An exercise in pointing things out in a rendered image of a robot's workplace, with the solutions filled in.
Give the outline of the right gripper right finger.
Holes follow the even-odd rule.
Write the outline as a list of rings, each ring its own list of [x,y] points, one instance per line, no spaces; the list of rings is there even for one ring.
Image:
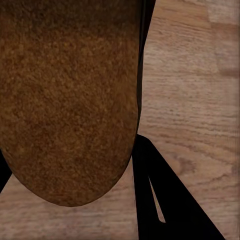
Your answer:
[[[225,240],[153,143],[139,134],[132,164],[139,240]],[[166,223],[159,220],[150,181]]]

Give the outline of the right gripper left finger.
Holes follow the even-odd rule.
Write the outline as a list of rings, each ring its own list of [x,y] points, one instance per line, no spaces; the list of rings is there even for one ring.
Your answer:
[[[0,193],[12,175],[11,169],[8,167],[6,160],[0,150]]]

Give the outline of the sandal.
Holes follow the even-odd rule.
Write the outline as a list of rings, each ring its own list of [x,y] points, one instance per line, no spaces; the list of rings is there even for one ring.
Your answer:
[[[83,206],[124,174],[155,3],[0,0],[0,150],[38,197]]]

